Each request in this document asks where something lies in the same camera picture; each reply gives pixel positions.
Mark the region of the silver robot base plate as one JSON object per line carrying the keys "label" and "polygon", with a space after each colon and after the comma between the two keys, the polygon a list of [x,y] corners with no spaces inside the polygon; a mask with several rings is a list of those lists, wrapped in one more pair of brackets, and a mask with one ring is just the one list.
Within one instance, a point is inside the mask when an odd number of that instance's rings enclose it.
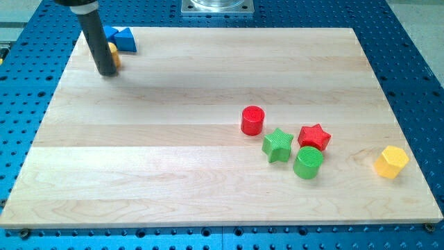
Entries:
{"label": "silver robot base plate", "polygon": [[181,13],[191,14],[253,14],[253,0],[182,0]]}

